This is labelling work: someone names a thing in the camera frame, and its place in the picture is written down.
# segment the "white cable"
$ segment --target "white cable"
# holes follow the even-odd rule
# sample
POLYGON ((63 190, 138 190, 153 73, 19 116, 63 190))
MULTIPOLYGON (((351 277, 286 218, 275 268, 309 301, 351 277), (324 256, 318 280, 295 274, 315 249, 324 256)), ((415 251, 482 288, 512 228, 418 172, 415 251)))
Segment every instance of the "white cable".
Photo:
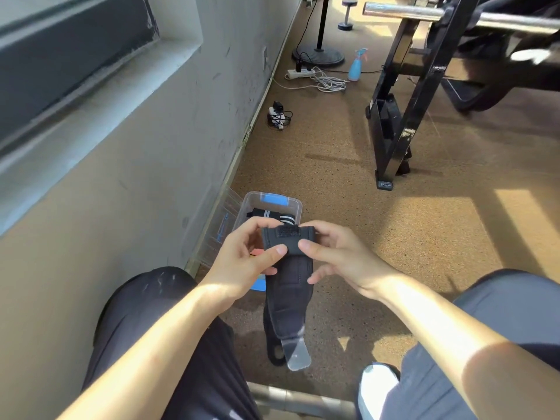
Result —
MULTIPOLYGON (((323 72, 320 68, 315 66, 312 69, 315 72, 314 76, 309 77, 312 81, 315 81, 316 85, 306 85, 304 87, 284 87, 278 81, 274 80, 280 87, 285 88, 287 90, 302 90, 304 88, 317 88, 319 91, 323 93, 334 93, 336 91, 344 91, 346 90, 346 83, 350 82, 346 79, 336 78, 336 77, 329 77, 325 72, 323 72)), ((288 81, 300 78, 290 78, 287 74, 284 76, 288 81)))

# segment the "forearm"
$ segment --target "forearm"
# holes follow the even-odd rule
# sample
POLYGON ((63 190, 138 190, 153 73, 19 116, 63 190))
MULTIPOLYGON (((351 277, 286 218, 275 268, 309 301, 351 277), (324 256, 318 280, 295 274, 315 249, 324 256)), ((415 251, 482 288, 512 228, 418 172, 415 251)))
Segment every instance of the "forearm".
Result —
POLYGON ((95 381, 60 420, 160 419, 200 337, 220 313, 205 286, 193 289, 95 381))
POLYGON ((556 370, 436 292, 397 275, 380 281, 377 294, 478 417, 535 419, 560 412, 553 394, 560 388, 556 370))

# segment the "person's right hand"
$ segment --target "person's right hand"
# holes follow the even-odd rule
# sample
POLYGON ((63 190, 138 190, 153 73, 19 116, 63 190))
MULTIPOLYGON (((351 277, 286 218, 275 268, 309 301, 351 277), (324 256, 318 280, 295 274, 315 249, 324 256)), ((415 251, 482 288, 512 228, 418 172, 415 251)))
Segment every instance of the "person's right hand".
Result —
POLYGON ((327 275, 340 275, 361 295, 377 299, 376 284, 383 278, 401 275, 401 272, 374 254, 352 230, 325 221, 310 221, 300 227, 313 226, 318 243, 299 241, 303 253, 321 265, 307 280, 315 284, 327 275))

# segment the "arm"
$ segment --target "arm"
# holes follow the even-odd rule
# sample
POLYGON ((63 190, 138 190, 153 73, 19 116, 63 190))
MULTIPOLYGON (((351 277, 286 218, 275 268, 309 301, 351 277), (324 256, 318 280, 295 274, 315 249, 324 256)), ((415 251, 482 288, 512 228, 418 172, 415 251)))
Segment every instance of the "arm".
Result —
POLYGON ((204 280, 164 314, 59 420, 160 419, 206 328, 247 293, 261 272, 286 254, 285 245, 257 257, 260 227, 280 221, 251 218, 231 233, 204 280))
POLYGON ((387 305, 479 418, 560 416, 560 373, 554 368, 381 260, 351 230, 322 221, 305 225, 318 230, 321 245, 300 241, 301 250, 328 262, 309 282, 338 274, 387 305))

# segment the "round base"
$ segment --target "round base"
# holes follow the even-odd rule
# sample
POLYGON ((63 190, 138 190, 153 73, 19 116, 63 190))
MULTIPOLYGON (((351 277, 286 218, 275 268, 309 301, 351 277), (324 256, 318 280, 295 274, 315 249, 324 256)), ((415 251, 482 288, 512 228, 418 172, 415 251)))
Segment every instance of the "round base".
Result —
POLYGON ((334 48, 323 47, 318 51, 315 45, 301 44, 297 49, 292 51, 292 57, 295 60, 301 60, 307 65, 316 65, 319 67, 331 68, 344 63, 344 55, 334 48))
POLYGON ((338 29, 340 29, 341 31, 351 31, 353 27, 354 27, 353 23, 340 22, 338 24, 338 29))

